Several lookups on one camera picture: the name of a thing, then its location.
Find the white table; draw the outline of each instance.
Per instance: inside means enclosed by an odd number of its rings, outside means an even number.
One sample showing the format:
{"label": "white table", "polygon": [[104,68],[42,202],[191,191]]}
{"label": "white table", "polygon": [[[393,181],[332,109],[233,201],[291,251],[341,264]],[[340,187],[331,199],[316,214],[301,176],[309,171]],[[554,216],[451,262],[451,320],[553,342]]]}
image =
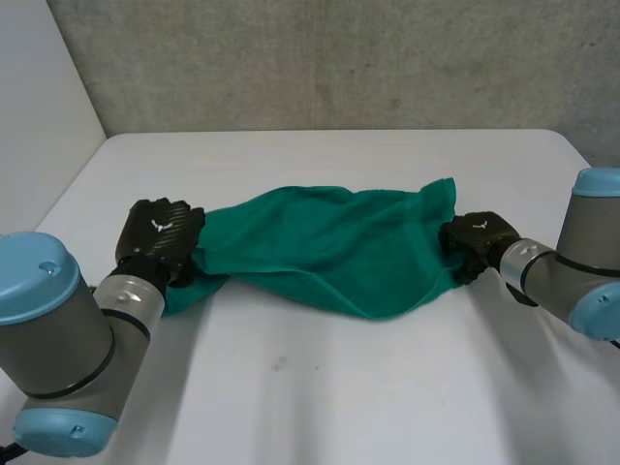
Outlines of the white table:
{"label": "white table", "polygon": [[[209,210],[284,185],[417,190],[453,176],[458,213],[494,210],[554,245],[586,166],[547,131],[126,135],[101,147],[40,230],[61,238],[96,284],[139,199]],[[5,377],[0,395],[6,444],[22,397]],[[231,281],[162,321],[112,443],[81,463],[619,460],[620,352],[518,305],[487,272],[384,323]]]}

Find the teal cloth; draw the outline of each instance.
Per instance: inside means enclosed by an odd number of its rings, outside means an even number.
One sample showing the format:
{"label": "teal cloth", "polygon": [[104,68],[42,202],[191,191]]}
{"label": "teal cloth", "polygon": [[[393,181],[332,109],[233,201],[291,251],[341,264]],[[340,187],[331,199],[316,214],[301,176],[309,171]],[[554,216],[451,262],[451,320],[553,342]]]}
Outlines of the teal cloth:
{"label": "teal cloth", "polygon": [[230,276],[331,312],[401,315],[457,284],[458,259],[437,233],[454,216],[452,179],[420,192],[284,187],[206,214],[192,259],[203,272],[168,289],[166,313],[215,293]]}

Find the cable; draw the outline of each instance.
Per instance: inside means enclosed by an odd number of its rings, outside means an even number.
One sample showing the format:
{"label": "cable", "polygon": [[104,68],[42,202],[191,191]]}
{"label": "cable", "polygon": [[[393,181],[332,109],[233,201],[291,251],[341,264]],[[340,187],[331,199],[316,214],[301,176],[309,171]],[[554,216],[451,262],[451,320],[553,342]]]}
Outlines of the cable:
{"label": "cable", "polygon": [[21,457],[26,452],[28,452],[28,449],[24,449],[18,443],[12,443],[5,448],[0,448],[0,465],[5,465],[8,461]]}

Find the blue end cap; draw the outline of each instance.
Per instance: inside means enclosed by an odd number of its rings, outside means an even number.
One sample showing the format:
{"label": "blue end cap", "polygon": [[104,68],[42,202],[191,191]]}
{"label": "blue end cap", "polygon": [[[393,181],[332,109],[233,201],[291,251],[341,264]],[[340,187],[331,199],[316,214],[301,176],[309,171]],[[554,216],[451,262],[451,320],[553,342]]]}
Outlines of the blue end cap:
{"label": "blue end cap", "polygon": [[90,457],[106,448],[118,421],[74,409],[22,410],[15,419],[15,441],[54,457]]}
{"label": "blue end cap", "polygon": [[588,168],[574,182],[573,194],[582,197],[620,197],[620,168]]}
{"label": "blue end cap", "polygon": [[0,237],[0,326],[33,320],[74,292],[79,266],[57,238],[42,232]]}
{"label": "blue end cap", "polygon": [[607,283],[590,291],[569,316],[572,329],[597,341],[620,338],[620,283]]}

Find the robotic arm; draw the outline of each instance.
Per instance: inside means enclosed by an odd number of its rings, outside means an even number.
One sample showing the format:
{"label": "robotic arm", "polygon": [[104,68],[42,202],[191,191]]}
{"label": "robotic arm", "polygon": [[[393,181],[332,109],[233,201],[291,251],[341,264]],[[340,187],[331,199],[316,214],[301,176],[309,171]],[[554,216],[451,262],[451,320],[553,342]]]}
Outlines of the robotic arm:
{"label": "robotic arm", "polygon": [[183,201],[139,201],[118,241],[118,265],[94,294],[58,239],[0,238],[0,367],[28,396],[15,419],[20,446],[59,457],[106,447],[167,286],[192,281],[203,224],[203,210]]}
{"label": "robotic arm", "polygon": [[469,284],[488,267],[512,296],[540,305],[597,341],[620,337],[620,169],[588,169],[577,177],[555,250],[521,237],[492,212],[456,216],[440,230],[444,253],[460,251],[454,275]]}
{"label": "robotic arm", "polygon": [[[28,396],[15,420],[20,446],[59,457],[106,447],[167,286],[192,282],[203,224],[202,209],[185,202],[139,201],[118,241],[117,267],[94,294],[58,239],[0,237],[0,367]],[[439,240],[447,255],[464,256],[460,283],[493,267],[520,303],[540,305],[592,339],[613,340],[620,337],[619,230],[620,170],[584,170],[556,250],[492,212],[455,217]],[[9,446],[1,455],[20,453]]]}

